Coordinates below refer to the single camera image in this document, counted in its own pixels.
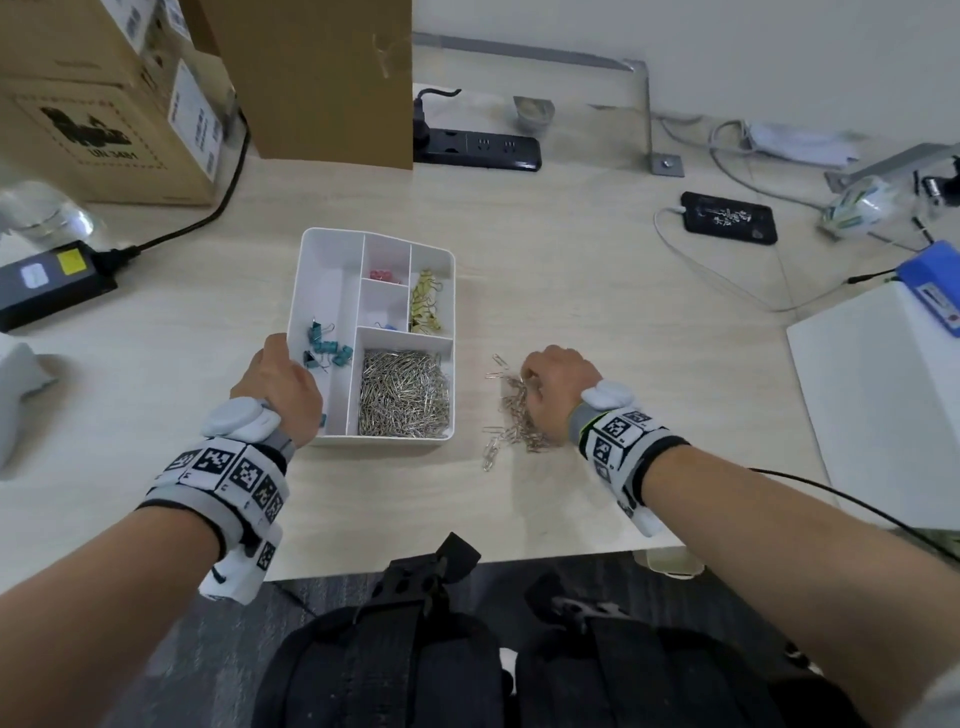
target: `white label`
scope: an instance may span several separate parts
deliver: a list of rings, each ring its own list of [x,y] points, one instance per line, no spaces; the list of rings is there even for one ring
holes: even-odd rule
[[[100,0],[116,22],[124,38],[139,56],[147,40],[147,30],[158,0]]]
[[[928,306],[944,320],[944,323],[954,331],[960,330],[960,310],[944,295],[936,283],[918,285],[917,290]]]
[[[20,269],[20,277],[28,288],[39,288],[50,282],[46,270],[41,263],[31,263]]]
[[[177,80],[174,83],[167,121],[212,180],[217,174],[217,161],[220,159],[220,141],[223,136],[220,120],[183,61],[180,61],[177,68]]]
[[[170,27],[187,40],[193,42],[193,39],[190,37],[190,29],[186,27],[186,20],[183,19],[180,2],[178,2],[178,0],[164,0],[164,3],[167,7],[167,22],[170,23]]]

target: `white wall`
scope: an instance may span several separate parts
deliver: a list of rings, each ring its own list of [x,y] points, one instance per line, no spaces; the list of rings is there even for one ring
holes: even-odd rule
[[[960,141],[960,0],[415,0],[414,29],[641,58],[660,109]]]

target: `smartphone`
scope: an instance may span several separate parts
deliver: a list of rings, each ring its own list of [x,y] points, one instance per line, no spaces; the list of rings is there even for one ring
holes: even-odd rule
[[[688,232],[757,245],[777,242],[774,211],[766,205],[751,205],[696,192],[685,192],[680,204],[686,207],[684,227]]]

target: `blue device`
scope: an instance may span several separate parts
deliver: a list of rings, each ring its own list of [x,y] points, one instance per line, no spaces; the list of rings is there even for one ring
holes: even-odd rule
[[[953,336],[960,338],[960,253],[938,240],[897,268],[897,275]]]

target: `wooden desk surface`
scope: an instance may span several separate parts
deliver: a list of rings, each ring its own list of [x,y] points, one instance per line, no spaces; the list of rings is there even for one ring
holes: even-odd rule
[[[441,126],[500,131],[507,111],[464,94],[431,99],[427,113]],[[434,550],[451,530],[486,560],[677,543],[641,536],[571,449],[503,450],[481,470],[481,429],[502,422],[500,383],[484,378],[494,353],[519,366],[547,344],[576,347],[690,442],[824,478],[783,331],[796,316],[759,310],[694,272],[651,223],[687,189],[755,196],[698,150],[684,150],[685,180],[651,177],[643,137],[633,112],[560,106],[538,174],[252,155],[222,220],[144,254],[118,292],[17,332],[50,355],[60,381],[25,407],[24,438],[0,481],[0,590],[122,518],[196,439],[264,337],[286,329],[300,235],[312,226],[380,231],[457,256],[457,434],[433,450],[301,451],[270,578],[380,570]],[[121,243],[203,214],[96,211]],[[696,238],[676,216],[662,218],[705,264],[790,305],[785,246]],[[794,220],[781,236],[811,240]],[[0,255],[11,250],[0,245]]]

